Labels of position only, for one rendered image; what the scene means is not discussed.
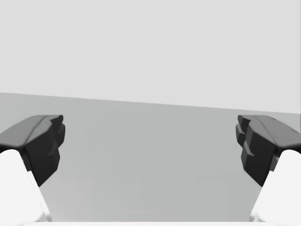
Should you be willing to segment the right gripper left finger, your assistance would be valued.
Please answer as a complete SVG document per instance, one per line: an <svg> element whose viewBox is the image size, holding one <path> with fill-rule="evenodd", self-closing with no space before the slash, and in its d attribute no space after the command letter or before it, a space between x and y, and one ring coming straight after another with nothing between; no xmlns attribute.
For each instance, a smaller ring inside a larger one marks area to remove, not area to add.
<svg viewBox="0 0 301 226"><path fill-rule="evenodd" d="M0 222L51 222L40 187L58 169L62 115L34 115L0 133Z"/></svg>

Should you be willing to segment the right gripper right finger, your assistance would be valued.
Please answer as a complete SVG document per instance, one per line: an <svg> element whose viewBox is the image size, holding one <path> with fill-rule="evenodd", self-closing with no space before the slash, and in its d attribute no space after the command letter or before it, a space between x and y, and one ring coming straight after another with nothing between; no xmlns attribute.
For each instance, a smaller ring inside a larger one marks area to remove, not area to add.
<svg viewBox="0 0 301 226"><path fill-rule="evenodd" d="M251 222L301 222L301 133L266 115L239 115L244 171L261 191Z"/></svg>

